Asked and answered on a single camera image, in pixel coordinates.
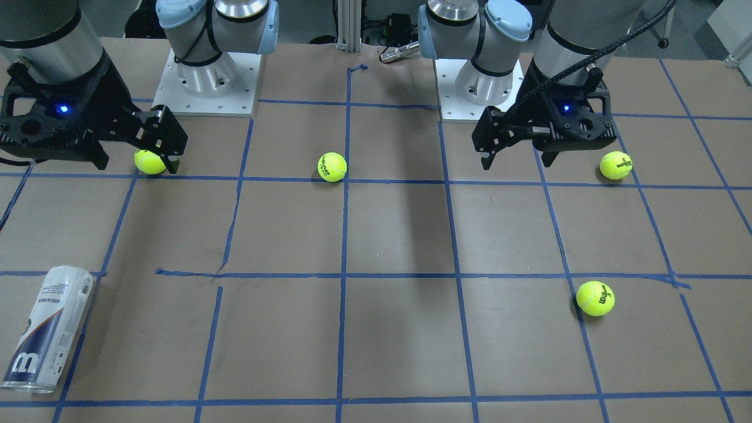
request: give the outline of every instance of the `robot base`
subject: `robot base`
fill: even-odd
[[[242,81],[224,96],[199,97],[182,87],[174,53],[170,50],[165,71],[154,95],[154,105],[167,105],[181,116],[252,117],[256,104],[261,68],[261,55],[229,53],[238,67]]]
[[[486,106],[476,105],[465,100],[458,92],[454,81],[459,70],[465,65],[464,59],[434,60],[436,70],[436,85],[438,87],[438,101],[441,105],[441,120],[453,122],[477,123]],[[523,73],[520,61],[514,65],[512,71],[514,85],[507,99],[500,105],[495,105],[501,111],[507,111],[517,100],[517,92],[522,85]]]

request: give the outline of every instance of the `table surface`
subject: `table surface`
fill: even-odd
[[[169,45],[103,43],[150,107]],[[253,119],[179,118],[177,175],[113,143],[103,172],[0,168],[0,363],[47,270],[98,277],[58,391],[0,391],[0,421],[752,421],[737,71],[614,58],[619,142],[549,169],[523,142],[484,171],[432,62],[363,47],[279,45]],[[620,149],[634,172],[602,179]],[[610,314],[573,305],[589,280]]]

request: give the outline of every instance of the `yellow tennis ball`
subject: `yellow tennis ball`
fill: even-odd
[[[133,154],[133,161],[136,164],[138,170],[147,175],[156,175],[162,173],[167,169],[162,159],[156,154],[148,150],[138,150]]]
[[[577,305],[591,316],[603,316],[614,308],[614,292],[600,281],[589,281],[577,289]]]
[[[319,175],[324,181],[337,182],[344,178],[347,173],[347,162],[338,153],[329,152],[319,159]]]
[[[601,159],[601,173],[608,179],[616,181],[632,171],[632,159],[621,151],[612,151]]]

